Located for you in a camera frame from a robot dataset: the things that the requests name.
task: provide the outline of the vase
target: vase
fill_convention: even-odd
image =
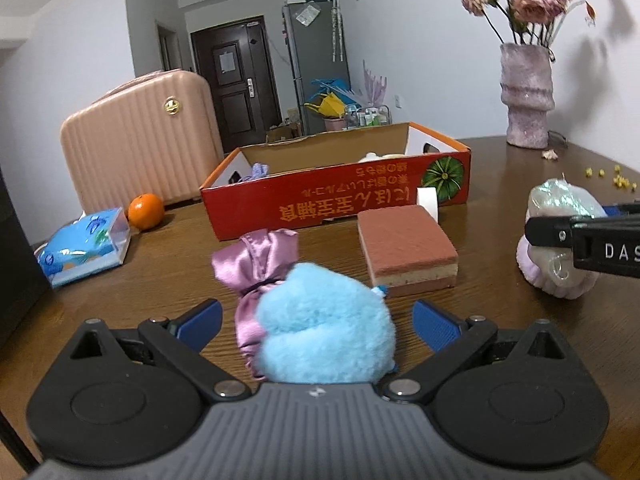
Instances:
[[[521,148],[546,148],[546,113],[556,106],[549,50],[515,43],[505,43],[500,50],[502,102],[509,109],[507,142]]]

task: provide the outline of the orange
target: orange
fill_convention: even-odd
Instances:
[[[164,218],[162,199],[153,193],[135,197],[129,205],[129,223],[141,231],[156,227]]]

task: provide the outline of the brown tabletop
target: brown tabletop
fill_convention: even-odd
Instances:
[[[504,328],[524,328],[533,320],[553,320],[574,345],[603,390],[610,424],[596,465],[615,479],[640,478],[640,281],[601,276],[595,288],[575,301],[535,290],[515,262],[530,189],[548,178],[566,176],[602,203],[629,202],[634,195],[613,187],[613,162],[571,145],[556,149],[558,161],[540,152],[506,145],[504,137],[471,139],[468,203],[440,209],[440,223],[460,254],[455,288],[424,297],[459,317],[483,314]],[[584,170],[607,171],[587,179]],[[640,182],[626,168],[622,173]],[[178,316],[204,298],[225,307],[220,335],[204,355],[248,381],[236,349],[235,297],[212,276],[210,254],[218,242],[202,204],[172,210],[161,228],[137,236],[125,265],[63,287],[34,307],[0,351],[0,408],[28,438],[26,403],[69,336],[87,318],[101,317],[112,328],[134,327],[150,316]],[[300,257],[369,282],[354,219],[300,231]],[[398,331],[396,360],[407,370],[429,355],[411,329],[411,307],[420,296],[389,300]],[[0,450],[0,479],[20,478],[20,469]]]

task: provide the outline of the suitcase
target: suitcase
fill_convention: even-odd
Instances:
[[[142,193],[165,204],[199,197],[223,149],[207,81],[153,72],[73,114],[60,143],[82,208],[122,206]]]

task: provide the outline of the pink satin ribbon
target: pink satin ribbon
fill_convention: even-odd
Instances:
[[[265,336],[255,319],[255,309],[261,295],[284,280],[297,260],[298,233],[288,229],[247,233],[211,257],[216,278],[238,293],[236,341],[255,379],[263,379],[254,369],[254,356]],[[277,281],[251,290],[266,280]]]

